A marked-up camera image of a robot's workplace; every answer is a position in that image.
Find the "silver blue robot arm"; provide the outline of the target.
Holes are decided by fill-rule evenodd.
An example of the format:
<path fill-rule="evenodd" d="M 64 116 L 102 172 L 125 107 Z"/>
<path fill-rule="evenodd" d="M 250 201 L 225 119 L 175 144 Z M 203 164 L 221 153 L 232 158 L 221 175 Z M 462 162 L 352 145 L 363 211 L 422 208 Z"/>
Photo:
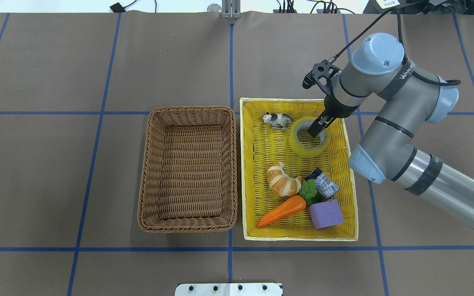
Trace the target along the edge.
<path fill-rule="evenodd" d="M 317 64 L 302 86 L 324 92 L 324 111 L 308 129 L 318 136 L 347 118 L 374 94 L 385 103 L 351 153 L 349 167 L 367 180 L 391 180 L 474 229 L 474 179 L 411 145 L 425 123 L 438 123 L 454 108 L 457 88 L 406 58 L 403 44 L 385 32 L 367 36 L 344 69 L 336 57 Z"/>

